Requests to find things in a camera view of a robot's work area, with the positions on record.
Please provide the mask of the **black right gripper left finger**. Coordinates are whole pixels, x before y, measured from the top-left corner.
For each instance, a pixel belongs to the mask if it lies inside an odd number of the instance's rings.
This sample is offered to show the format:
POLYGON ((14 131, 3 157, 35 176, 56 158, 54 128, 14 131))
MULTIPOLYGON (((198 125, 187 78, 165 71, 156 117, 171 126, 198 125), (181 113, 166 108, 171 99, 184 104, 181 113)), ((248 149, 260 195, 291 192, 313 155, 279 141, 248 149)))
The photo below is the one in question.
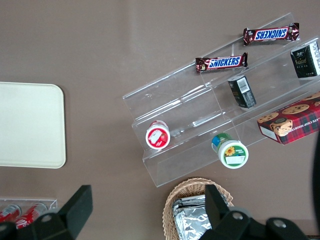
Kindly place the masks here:
POLYGON ((75 240, 93 211, 92 187, 82 185, 58 212, 38 217, 17 229, 13 222, 0 224, 2 240, 75 240))

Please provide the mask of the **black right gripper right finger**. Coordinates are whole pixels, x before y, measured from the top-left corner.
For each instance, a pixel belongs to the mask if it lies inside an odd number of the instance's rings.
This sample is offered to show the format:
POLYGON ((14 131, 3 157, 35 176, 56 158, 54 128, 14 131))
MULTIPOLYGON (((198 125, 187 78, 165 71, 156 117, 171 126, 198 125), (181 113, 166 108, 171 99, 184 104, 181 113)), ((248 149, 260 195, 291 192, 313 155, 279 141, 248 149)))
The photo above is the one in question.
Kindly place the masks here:
POLYGON ((261 224, 241 210, 230 210, 215 185, 205 186, 205 210, 211 224, 201 240, 305 240, 292 221, 269 218, 261 224))

